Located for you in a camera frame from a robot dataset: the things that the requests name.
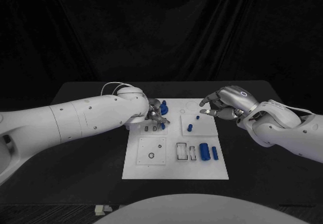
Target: small blue part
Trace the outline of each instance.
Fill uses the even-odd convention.
[[[211,160],[211,151],[207,143],[201,144],[201,158],[202,160]]]
[[[194,125],[189,125],[188,131],[191,132],[194,128]]]
[[[215,146],[213,147],[213,152],[214,152],[214,160],[220,160]]]
[[[162,112],[162,115],[165,115],[169,112],[169,107],[166,106],[166,102],[165,104],[161,104],[161,112]]]

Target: white platform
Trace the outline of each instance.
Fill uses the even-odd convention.
[[[211,109],[210,104],[200,107],[202,99],[159,100],[168,103],[169,112],[165,117],[171,125],[165,130],[155,131],[158,122],[148,120],[140,129],[130,131],[123,179],[228,180],[214,117],[200,114],[201,109]],[[194,124],[192,132],[188,132],[189,124]],[[177,143],[187,143],[188,160],[178,160]],[[208,161],[201,159],[201,143],[210,145]],[[213,146],[217,146],[220,160],[214,160]],[[195,161],[191,160],[191,147],[195,147]]]

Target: floor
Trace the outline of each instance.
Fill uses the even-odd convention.
[[[323,223],[323,205],[269,204],[267,207],[311,224]],[[104,217],[96,216],[94,209],[96,205],[0,205],[0,224],[93,224]]]

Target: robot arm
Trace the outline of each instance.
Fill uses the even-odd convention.
[[[201,110],[201,113],[236,120],[237,126],[249,131],[262,146],[280,145],[296,155],[323,163],[323,115],[275,100],[259,103],[239,86],[221,88],[202,100],[201,106],[211,101],[220,110]],[[299,117],[289,108],[311,115]]]
[[[132,130],[146,119],[168,123],[161,102],[136,87],[119,96],[104,95],[29,110],[0,112],[0,184],[44,149],[126,125]]]

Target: black table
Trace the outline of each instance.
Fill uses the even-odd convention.
[[[53,105],[99,96],[104,84],[65,83]],[[260,102],[282,101],[266,81],[130,84],[152,98],[205,98],[221,87],[239,85]],[[0,203],[119,205],[181,193],[223,195],[260,204],[323,203],[323,164],[280,146],[262,147],[236,122],[217,119],[217,126],[230,180],[123,180],[129,139],[123,126],[35,155],[0,186]]]

